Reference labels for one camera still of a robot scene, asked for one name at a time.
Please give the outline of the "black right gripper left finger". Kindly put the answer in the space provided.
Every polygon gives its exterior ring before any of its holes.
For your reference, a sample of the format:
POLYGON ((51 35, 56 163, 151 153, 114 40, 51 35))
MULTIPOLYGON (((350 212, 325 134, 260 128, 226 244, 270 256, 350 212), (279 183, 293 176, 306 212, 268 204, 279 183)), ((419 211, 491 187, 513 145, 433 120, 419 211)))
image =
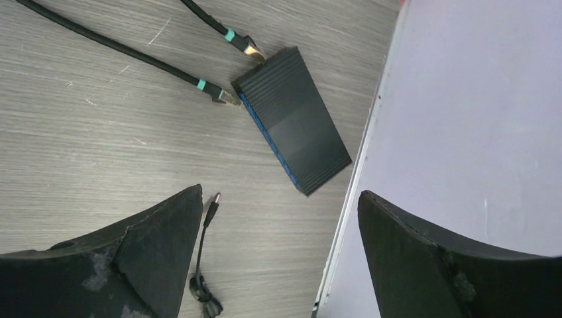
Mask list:
POLYGON ((2 317, 177 317, 203 215, 193 185, 47 250, 1 255, 2 317))

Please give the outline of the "black blue network switch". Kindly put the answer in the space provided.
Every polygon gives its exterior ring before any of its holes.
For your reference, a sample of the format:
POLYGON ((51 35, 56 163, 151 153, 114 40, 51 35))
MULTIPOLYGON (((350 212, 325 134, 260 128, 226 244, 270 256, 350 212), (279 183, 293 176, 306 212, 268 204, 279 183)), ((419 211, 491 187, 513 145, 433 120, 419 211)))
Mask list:
POLYGON ((283 48, 231 85, 305 196, 351 164, 298 47, 283 48))

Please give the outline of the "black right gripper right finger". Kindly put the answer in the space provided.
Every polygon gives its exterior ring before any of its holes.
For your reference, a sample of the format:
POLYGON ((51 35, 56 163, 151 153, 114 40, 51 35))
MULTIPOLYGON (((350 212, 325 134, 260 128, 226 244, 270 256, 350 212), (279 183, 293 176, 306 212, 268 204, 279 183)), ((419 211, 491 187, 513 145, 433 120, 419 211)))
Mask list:
POLYGON ((561 258, 492 246, 361 193, 358 221, 382 317, 560 317, 561 258))

